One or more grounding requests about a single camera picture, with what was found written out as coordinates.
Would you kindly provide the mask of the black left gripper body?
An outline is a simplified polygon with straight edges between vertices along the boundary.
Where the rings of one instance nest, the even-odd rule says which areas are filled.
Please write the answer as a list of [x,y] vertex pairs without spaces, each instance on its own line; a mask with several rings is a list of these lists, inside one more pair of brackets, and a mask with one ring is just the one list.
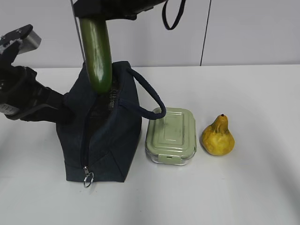
[[14,41],[0,54],[0,112],[9,120],[50,121],[46,110],[51,89],[36,80],[33,69],[12,66],[20,45]]

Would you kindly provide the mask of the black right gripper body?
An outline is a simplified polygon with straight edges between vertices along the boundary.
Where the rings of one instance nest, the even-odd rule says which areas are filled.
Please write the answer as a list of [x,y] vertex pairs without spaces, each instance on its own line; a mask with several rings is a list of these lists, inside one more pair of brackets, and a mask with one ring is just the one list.
[[137,15],[165,3],[164,0],[77,0],[75,17],[90,20],[136,20]]

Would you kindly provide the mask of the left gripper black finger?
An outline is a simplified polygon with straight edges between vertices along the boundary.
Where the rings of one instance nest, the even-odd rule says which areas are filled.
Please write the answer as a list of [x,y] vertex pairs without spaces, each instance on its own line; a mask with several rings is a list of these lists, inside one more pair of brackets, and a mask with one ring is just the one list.
[[69,124],[74,118],[74,113],[65,105],[64,96],[50,88],[46,88],[46,106],[43,108],[45,121]]

